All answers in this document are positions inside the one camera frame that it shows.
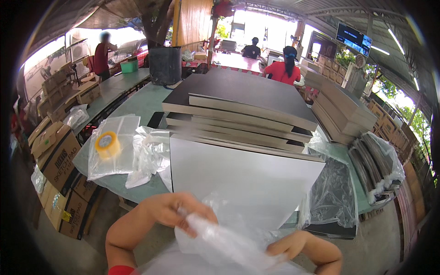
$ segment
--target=parked car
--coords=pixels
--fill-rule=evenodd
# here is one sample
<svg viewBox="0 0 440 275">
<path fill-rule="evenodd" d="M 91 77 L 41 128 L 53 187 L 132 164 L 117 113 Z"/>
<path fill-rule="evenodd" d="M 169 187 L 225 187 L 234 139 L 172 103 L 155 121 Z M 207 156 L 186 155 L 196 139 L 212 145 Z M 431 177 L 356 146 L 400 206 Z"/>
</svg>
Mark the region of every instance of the parked car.
<svg viewBox="0 0 440 275">
<path fill-rule="evenodd" d="M 148 54 L 147 40 L 140 39 L 135 41 L 130 41 L 122 44 L 112 56 L 109 53 L 109 65 L 119 64 L 120 62 L 126 60 L 128 57 L 137 56 L 138 67 L 143 67 L 143 62 Z"/>
</svg>

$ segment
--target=man in black shirt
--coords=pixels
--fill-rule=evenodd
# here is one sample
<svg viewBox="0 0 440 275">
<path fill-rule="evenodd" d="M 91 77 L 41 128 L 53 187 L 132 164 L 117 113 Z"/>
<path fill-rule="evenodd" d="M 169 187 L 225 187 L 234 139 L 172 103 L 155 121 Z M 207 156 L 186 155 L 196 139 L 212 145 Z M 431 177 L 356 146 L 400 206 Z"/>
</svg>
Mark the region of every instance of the man in black shirt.
<svg viewBox="0 0 440 275">
<path fill-rule="evenodd" d="M 261 50 L 257 47 L 258 38 L 252 38 L 252 45 L 247 45 L 242 49 L 243 57 L 249 57 L 253 59 L 257 59 L 259 55 L 261 55 Z"/>
</svg>

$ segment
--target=metal roof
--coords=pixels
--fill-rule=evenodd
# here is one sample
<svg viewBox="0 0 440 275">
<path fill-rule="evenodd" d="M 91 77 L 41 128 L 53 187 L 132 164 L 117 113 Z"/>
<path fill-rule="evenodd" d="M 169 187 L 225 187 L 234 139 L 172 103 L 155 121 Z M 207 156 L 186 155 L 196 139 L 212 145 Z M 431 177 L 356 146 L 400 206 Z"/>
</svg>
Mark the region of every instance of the metal roof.
<svg viewBox="0 0 440 275">
<path fill-rule="evenodd" d="M 161 0 L 64 0 L 54 1 L 47 14 L 37 26 L 35 37 L 27 51 L 31 56 L 45 44 L 64 35 L 94 12 L 81 27 L 111 28 L 124 25 L 118 18 L 133 18 L 151 9 Z M 238 0 L 246 8 L 268 11 L 291 19 L 303 20 L 324 34 L 335 37 L 338 23 L 344 22 L 367 34 L 368 22 L 372 21 L 373 45 L 390 53 L 385 55 L 370 51 L 368 62 L 381 66 L 381 72 L 416 103 L 419 92 L 413 82 L 412 71 L 418 79 L 423 94 L 421 110 L 430 120 L 432 108 L 439 99 L 432 77 L 432 60 L 421 46 L 412 25 L 408 23 L 405 10 L 396 0 Z M 405 55 L 388 32 L 390 28 L 400 41 Z"/>
</svg>

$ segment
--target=fluorescent light tube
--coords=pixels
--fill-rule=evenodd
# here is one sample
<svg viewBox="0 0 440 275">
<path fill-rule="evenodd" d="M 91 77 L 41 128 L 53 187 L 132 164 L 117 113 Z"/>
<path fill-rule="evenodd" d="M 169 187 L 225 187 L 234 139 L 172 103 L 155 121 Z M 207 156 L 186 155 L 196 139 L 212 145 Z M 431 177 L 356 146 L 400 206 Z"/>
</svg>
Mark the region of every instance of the fluorescent light tube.
<svg viewBox="0 0 440 275">
<path fill-rule="evenodd" d="M 415 86 L 416 86 L 416 88 L 417 88 L 417 91 L 420 91 L 420 89 L 418 88 L 418 83 L 417 83 L 417 79 L 414 77 L 414 83 L 415 83 Z"/>
<path fill-rule="evenodd" d="M 379 48 L 377 48 L 377 47 L 375 47 L 375 46 L 371 46 L 371 48 L 372 49 L 375 49 L 376 51 L 380 51 L 380 52 L 383 52 L 384 54 L 386 54 L 386 55 L 389 55 L 389 52 L 386 52 L 386 51 L 384 51 L 384 50 L 382 50 L 382 49 L 379 49 Z"/>
<path fill-rule="evenodd" d="M 402 52 L 403 55 L 405 55 L 405 52 L 403 51 L 402 46 L 400 45 L 399 41 L 397 40 L 396 36 L 392 33 L 391 29 L 388 29 L 389 33 L 391 34 L 391 36 L 394 38 L 394 41 L 397 43 L 397 46 L 399 46 L 400 51 Z"/>
</svg>

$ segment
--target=workbench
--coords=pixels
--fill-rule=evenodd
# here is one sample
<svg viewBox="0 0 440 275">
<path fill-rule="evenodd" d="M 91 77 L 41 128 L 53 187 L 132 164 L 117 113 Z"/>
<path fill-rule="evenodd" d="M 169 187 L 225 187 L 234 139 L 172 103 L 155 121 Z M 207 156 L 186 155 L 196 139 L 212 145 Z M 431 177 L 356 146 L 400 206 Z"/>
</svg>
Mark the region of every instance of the workbench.
<svg viewBox="0 0 440 275">
<path fill-rule="evenodd" d="M 150 82 L 123 102 L 109 117 L 135 114 L 141 117 L 139 125 L 146 126 L 154 112 L 162 112 L 162 101 L 171 92 L 172 90 L 166 89 L 163 86 L 153 85 Z M 88 175 L 89 148 L 90 139 L 85 142 L 76 157 L 73 159 L 73 164 L 78 171 L 86 176 Z M 158 174 L 153 175 L 148 184 L 130 189 L 125 188 L 126 180 L 127 175 L 125 174 L 105 176 L 94 180 L 94 182 L 99 186 L 107 188 L 120 197 L 136 203 L 155 194 L 168 193 L 168 190 Z"/>
<path fill-rule="evenodd" d="M 138 92 L 134 93 L 130 98 L 123 102 L 109 117 L 119 117 L 127 114 L 135 114 L 141 117 L 139 125 L 147 125 L 154 112 L 162 111 L 162 101 L 170 94 L 171 90 L 162 86 L 156 86 L 148 83 L 142 87 Z M 162 123 L 159 128 L 166 128 L 166 123 Z M 314 133 L 316 136 L 325 136 L 320 127 Z M 88 175 L 88 155 L 90 148 L 90 139 L 85 142 L 78 154 L 73 160 L 75 167 L 84 175 Z M 365 213 L 369 208 L 366 195 L 362 189 L 359 178 L 354 170 L 352 162 L 347 154 L 346 146 L 338 144 L 329 144 L 328 153 L 334 158 L 338 158 L 348 163 L 350 174 L 352 176 L 353 185 L 357 196 L 358 214 Z M 135 203 L 141 202 L 143 199 L 155 195 L 167 193 L 165 185 L 158 175 L 153 175 L 151 180 L 139 187 L 127 189 L 125 182 L 127 175 L 111 175 L 94 180 L 99 186 L 109 189 L 111 192 L 117 194 L 120 199 L 126 199 Z"/>
<path fill-rule="evenodd" d="M 99 84 L 101 96 L 87 109 L 89 119 L 73 130 L 78 135 L 88 124 L 94 124 L 107 117 L 134 91 L 141 88 L 142 82 L 150 76 L 150 69 L 141 68 L 133 73 L 120 73 Z"/>
<path fill-rule="evenodd" d="M 257 76 L 262 76 L 264 72 L 264 68 L 260 67 L 258 59 L 243 57 L 235 53 L 227 55 L 214 52 L 212 65 L 221 69 L 251 73 Z"/>
</svg>

